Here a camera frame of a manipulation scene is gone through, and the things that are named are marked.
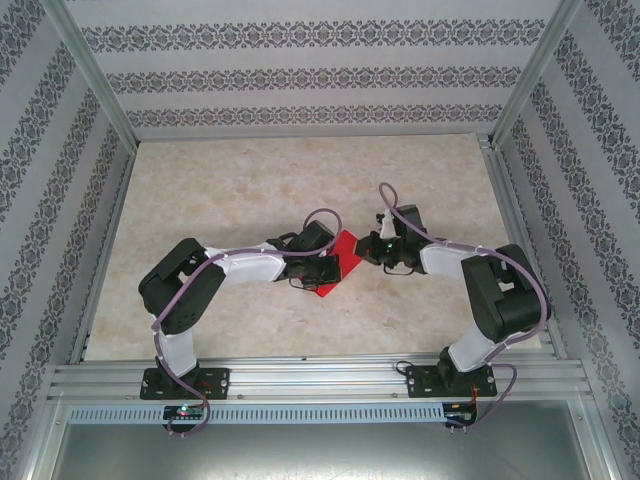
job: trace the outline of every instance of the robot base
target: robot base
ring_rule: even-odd
[[[437,365],[409,365],[403,373],[409,398],[469,397],[474,389],[478,397],[498,394],[493,369],[488,366],[459,373],[451,385],[445,384]]]
[[[228,368],[200,368],[197,365],[180,379],[187,385],[206,395],[207,400],[226,400],[229,392]],[[196,400],[198,397],[178,385],[165,370],[147,368],[140,388],[142,400]]]

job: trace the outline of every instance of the beige marble floor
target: beige marble floor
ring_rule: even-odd
[[[86,358],[155,355],[137,286],[181,239],[251,246],[299,231],[320,206],[364,236],[383,210],[381,181],[400,204],[417,204],[438,236],[507,243],[475,135],[142,144]],[[195,346],[201,358],[438,352],[471,322],[462,282],[389,277],[361,263],[325,299],[285,282],[220,292],[195,327]]]

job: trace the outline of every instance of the purple cable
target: purple cable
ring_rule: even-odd
[[[229,257],[229,256],[232,256],[232,255],[240,255],[240,254],[244,254],[244,253],[260,253],[260,254],[264,254],[264,255],[282,256],[282,257],[309,257],[311,255],[318,255],[318,254],[324,252],[325,250],[330,250],[336,244],[336,242],[338,241],[338,237],[340,236],[340,233],[342,232],[342,219],[340,218],[340,215],[338,215],[338,213],[336,211],[331,210],[330,208],[318,208],[317,210],[314,210],[304,220],[303,228],[307,226],[309,220],[313,216],[315,216],[316,214],[321,213],[321,212],[330,213],[331,215],[333,215],[336,218],[337,223],[338,223],[338,228],[337,228],[335,236],[324,247],[317,248],[316,250],[311,250],[309,252],[284,252],[284,251],[281,251],[281,250],[264,250],[264,249],[260,249],[260,248],[240,248],[238,250],[230,250],[230,251],[227,251],[225,253],[220,253],[218,255],[214,255],[213,257],[208,258],[206,261],[204,261],[202,263],[202,265],[200,265],[198,268],[196,268],[196,270],[184,282],[184,285],[182,285],[182,287],[180,287],[180,290],[178,290],[178,292],[173,296],[171,301],[167,304],[165,309],[158,316],[156,321],[153,322],[153,324],[151,325],[151,329],[153,330],[153,343],[154,343],[154,345],[156,347],[156,352],[158,354],[158,361],[160,362],[160,365],[162,365],[162,367],[165,369],[167,374],[178,385],[180,385],[182,388],[184,388],[185,390],[187,390],[188,392],[192,393],[193,395],[198,397],[200,400],[202,400],[202,404],[203,404],[203,406],[204,406],[204,408],[206,410],[206,414],[205,414],[205,417],[204,417],[202,423],[196,425],[195,427],[193,427],[188,432],[180,433],[180,437],[184,438],[184,437],[188,437],[189,435],[193,435],[194,433],[197,433],[198,431],[202,430],[207,425],[207,423],[209,422],[209,418],[211,417],[211,405],[209,404],[209,401],[207,400],[206,395],[200,393],[195,388],[192,388],[187,383],[183,382],[180,379],[180,377],[178,377],[171,370],[171,368],[169,367],[167,362],[164,360],[164,354],[162,352],[162,348],[160,347],[160,333],[159,333],[160,332],[160,326],[162,325],[162,322],[167,318],[169,313],[171,313],[173,308],[180,301],[180,298],[182,298],[184,293],[191,286],[191,284],[198,277],[198,275],[200,275],[204,271],[204,269],[207,268],[209,265],[211,265],[212,263],[220,260],[221,258]],[[167,430],[169,431],[169,435],[173,435],[175,433],[173,430],[171,430],[171,424],[173,423],[174,418],[170,419],[169,423],[167,424]]]
[[[385,187],[388,188],[389,190],[391,190],[391,193],[393,193],[393,203],[390,202],[389,199],[387,198],[387,196],[385,195],[385,193],[384,193],[384,188]],[[479,253],[479,254],[482,253],[482,254],[486,254],[486,255],[490,255],[492,257],[498,258],[499,260],[501,260],[501,261],[511,265],[513,268],[515,268],[520,274],[522,274],[522,276],[533,287],[533,290],[536,292],[536,295],[538,296],[538,301],[540,302],[540,320],[538,321],[538,324],[535,326],[535,328],[533,330],[531,330],[530,332],[524,334],[523,336],[515,338],[511,342],[506,341],[504,344],[500,345],[493,352],[491,352],[489,355],[486,356],[486,358],[484,359],[484,362],[486,362],[486,363],[491,362],[491,360],[494,359],[496,357],[496,355],[501,353],[509,345],[513,345],[514,343],[523,342],[523,341],[525,341],[525,340],[537,335],[544,328],[545,324],[547,323],[547,314],[548,314],[547,300],[546,300],[546,298],[544,296],[544,292],[542,291],[542,287],[538,283],[538,280],[533,275],[531,275],[527,271],[526,268],[524,268],[522,265],[520,265],[515,260],[513,260],[513,259],[511,259],[511,258],[507,257],[506,255],[503,255],[503,254],[501,254],[499,252],[496,252],[495,250],[492,250],[490,248],[483,248],[483,247],[480,247],[480,246],[472,247],[471,245],[465,245],[465,244],[462,244],[462,243],[454,243],[454,242],[450,242],[448,240],[442,240],[442,239],[439,239],[437,237],[434,237],[433,235],[428,234],[427,232],[424,232],[423,230],[420,230],[418,227],[416,227],[411,222],[409,222],[406,218],[404,218],[400,214],[400,212],[398,212],[398,210],[395,208],[398,205],[398,192],[396,192],[396,189],[393,188],[393,186],[391,184],[389,184],[387,182],[382,182],[378,186],[378,191],[380,192],[380,196],[382,197],[382,201],[385,203],[385,205],[387,206],[389,211],[396,218],[398,218],[398,220],[400,220],[402,223],[404,223],[407,227],[409,227],[411,230],[416,232],[418,235],[421,235],[422,237],[426,238],[430,242],[436,243],[438,245],[442,245],[442,246],[447,247],[447,248],[453,248],[454,250],[461,250],[463,252],[474,252],[474,253]],[[507,388],[504,390],[504,392],[502,392],[502,395],[500,395],[500,398],[493,404],[491,409],[480,420],[478,420],[476,423],[473,424],[474,426],[482,423],[482,421],[484,421],[484,419],[486,419],[487,417],[493,415],[493,413],[496,411],[496,409],[502,404],[504,399],[507,398],[507,395],[509,395],[509,393],[511,393],[511,390],[513,389],[513,386],[516,383],[516,379],[518,378],[518,370],[516,369],[516,367],[514,365],[511,365],[510,363],[495,363],[495,364],[492,364],[492,366],[493,367],[497,367],[497,368],[510,368],[513,371],[513,377],[511,378],[511,381],[509,382],[509,385],[507,386]]]

